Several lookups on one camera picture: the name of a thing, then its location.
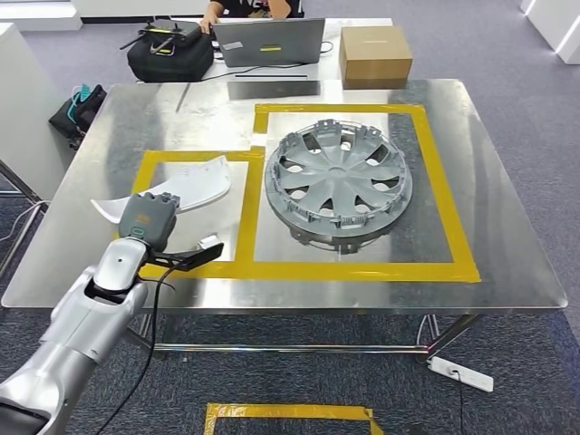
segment black bag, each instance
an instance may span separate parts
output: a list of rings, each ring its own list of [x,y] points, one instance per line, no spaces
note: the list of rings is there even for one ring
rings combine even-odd
[[[171,54],[152,54],[152,44],[155,43],[146,37],[128,51],[133,74],[143,82],[199,82],[213,63],[213,48],[207,34],[188,46],[167,45]]]
[[[71,148],[78,150],[84,135],[91,126],[94,117],[100,109],[105,97],[106,97],[106,92],[103,89],[103,86],[97,84],[86,100],[78,101],[70,111],[75,122],[69,118],[72,98],[69,98],[57,113],[51,117],[48,122],[66,138]]]

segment power strip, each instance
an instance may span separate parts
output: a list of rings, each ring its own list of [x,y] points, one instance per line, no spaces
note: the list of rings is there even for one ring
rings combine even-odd
[[[430,370],[435,373],[443,374],[448,378],[452,378],[484,392],[492,392],[493,390],[493,378],[470,370],[462,365],[455,364],[437,356],[428,360],[428,364],[429,365]]]

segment sticker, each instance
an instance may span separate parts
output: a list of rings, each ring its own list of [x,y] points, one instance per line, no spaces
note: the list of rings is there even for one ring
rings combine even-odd
[[[236,41],[235,43],[225,43],[222,45],[222,48],[224,50],[233,50],[235,48],[244,48],[244,45],[240,41]]]
[[[260,48],[261,52],[281,52],[282,47],[280,45],[264,45]]]

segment person's hand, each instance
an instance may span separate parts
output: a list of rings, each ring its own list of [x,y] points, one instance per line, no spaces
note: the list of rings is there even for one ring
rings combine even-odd
[[[203,19],[200,22],[200,27],[201,28],[201,31],[204,34],[209,34],[211,32],[211,26],[215,23],[219,23],[219,20],[217,18],[217,15],[216,14],[210,14],[207,13],[203,17]]]

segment yellow tape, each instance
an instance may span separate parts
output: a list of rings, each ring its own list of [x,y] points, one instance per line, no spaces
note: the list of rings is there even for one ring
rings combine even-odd
[[[441,164],[435,141],[427,121],[427,114],[422,106],[419,106],[415,109],[412,119],[453,262],[462,269],[465,276],[469,276],[471,282],[480,282],[481,280],[480,274],[471,255],[471,249],[469,248],[465,232],[461,225],[461,219],[459,218],[451,189],[445,176],[443,165]]]
[[[451,190],[439,158],[427,115],[416,104],[256,104],[253,132],[268,132],[271,112],[385,112],[410,114],[425,162],[453,262],[450,263],[302,263],[253,261],[261,184],[265,151],[146,151],[133,183],[133,192],[149,189],[155,165],[161,161],[204,161],[225,155],[229,161],[247,161],[248,171],[234,261],[216,261],[176,276],[191,278],[400,281],[400,282],[480,282],[480,274],[461,225]],[[143,276],[161,276],[159,266],[146,266]]]
[[[268,112],[256,112],[253,115],[253,132],[265,134],[268,132]]]
[[[256,113],[410,113],[417,104],[256,104]]]
[[[373,410],[362,406],[333,405],[237,405],[208,403],[203,435],[214,435],[219,418],[324,419],[368,421],[371,435],[383,435]]]
[[[166,269],[145,266],[140,274],[159,277]],[[456,263],[302,263],[288,261],[213,261],[190,272],[176,270],[175,277],[286,279],[305,281],[473,282]]]
[[[264,171],[264,149],[262,148],[262,151],[258,159],[253,159],[247,166],[246,188],[244,192],[244,202],[239,219],[239,230],[234,259],[236,263],[253,262],[253,248],[256,245],[258,212],[260,208],[262,174]]]

